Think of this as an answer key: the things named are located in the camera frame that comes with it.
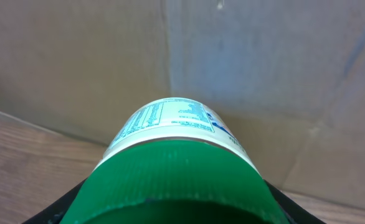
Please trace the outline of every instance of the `ridged green lid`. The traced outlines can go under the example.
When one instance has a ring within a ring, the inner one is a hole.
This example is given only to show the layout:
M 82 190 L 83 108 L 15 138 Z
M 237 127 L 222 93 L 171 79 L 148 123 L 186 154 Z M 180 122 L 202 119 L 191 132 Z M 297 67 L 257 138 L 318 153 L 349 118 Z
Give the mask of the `ridged green lid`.
M 204 142 L 162 140 L 125 149 L 82 185 L 61 224 L 288 223 L 261 176 Z

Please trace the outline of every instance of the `wooden floor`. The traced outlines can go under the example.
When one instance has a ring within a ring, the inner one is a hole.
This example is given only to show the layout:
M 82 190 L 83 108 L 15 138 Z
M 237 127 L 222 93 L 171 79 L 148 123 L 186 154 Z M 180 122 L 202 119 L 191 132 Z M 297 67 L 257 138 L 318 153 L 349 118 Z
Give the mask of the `wooden floor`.
M 0 119 L 0 223 L 21 223 L 90 175 L 105 148 Z M 286 194 L 326 223 L 365 223 L 365 211 Z

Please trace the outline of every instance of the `brown cardboard panel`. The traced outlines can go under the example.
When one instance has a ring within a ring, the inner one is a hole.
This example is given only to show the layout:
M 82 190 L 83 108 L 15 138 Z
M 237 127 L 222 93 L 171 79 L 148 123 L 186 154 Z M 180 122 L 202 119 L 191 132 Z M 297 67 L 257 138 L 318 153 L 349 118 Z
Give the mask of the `brown cardboard panel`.
M 342 132 L 365 134 L 365 48 L 326 122 Z
M 168 10 L 172 94 L 241 117 L 318 118 L 365 30 L 365 1 L 356 0 L 180 1 Z
M 365 134 L 321 125 L 283 188 L 365 208 Z
M 273 185 L 282 186 L 312 124 L 276 116 L 247 119 L 220 116 L 245 148 L 260 175 Z
M 161 1 L 0 1 L 0 110 L 109 142 L 169 95 Z

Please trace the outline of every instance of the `black object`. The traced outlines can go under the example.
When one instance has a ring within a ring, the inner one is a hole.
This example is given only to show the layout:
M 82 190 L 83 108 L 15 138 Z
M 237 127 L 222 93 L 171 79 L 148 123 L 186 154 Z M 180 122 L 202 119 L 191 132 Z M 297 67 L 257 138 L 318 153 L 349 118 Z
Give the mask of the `black object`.
M 85 180 L 76 185 L 72 190 L 69 190 L 64 196 L 56 200 L 53 204 L 48 206 L 37 215 L 26 220 L 23 224 L 59 224 L 64 217 L 66 211 L 69 209 L 73 200 L 83 185 Z M 323 221 L 317 219 L 315 216 L 301 208 L 298 204 L 284 195 L 281 191 L 266 181 L 271 194 L 285 212 L 288 220 L 292 224 L 322 224 Z

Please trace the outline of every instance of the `product label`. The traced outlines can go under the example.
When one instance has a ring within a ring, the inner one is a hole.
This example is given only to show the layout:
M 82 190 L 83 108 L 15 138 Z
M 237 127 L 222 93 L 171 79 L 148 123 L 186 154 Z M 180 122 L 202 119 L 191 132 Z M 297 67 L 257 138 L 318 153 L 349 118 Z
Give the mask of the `product label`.
M 220 117 L 202 103 L 185 98 L 156 100 L 136 111 L 116 135 L 97 166 L 129 146 L 166 137 L 213 142 L 235 153 L 256 170 Z

